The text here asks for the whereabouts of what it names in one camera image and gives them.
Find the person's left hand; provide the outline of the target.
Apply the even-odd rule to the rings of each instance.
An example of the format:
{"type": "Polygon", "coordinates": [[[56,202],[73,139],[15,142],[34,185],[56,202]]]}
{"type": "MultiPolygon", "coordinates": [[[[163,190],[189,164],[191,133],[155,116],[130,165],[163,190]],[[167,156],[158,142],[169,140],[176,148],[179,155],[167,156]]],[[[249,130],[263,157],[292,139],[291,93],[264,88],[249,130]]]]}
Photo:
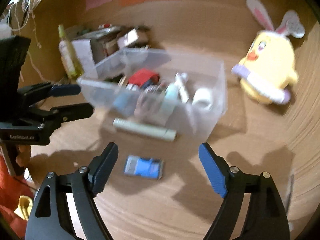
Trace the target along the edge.
{"type": "Polygon", "coordinates": [[[31,158],[31,146],[30,145],[17,145],[18,155],[16,157],[16,163],[19,167],[27,167],[31,158]]]}

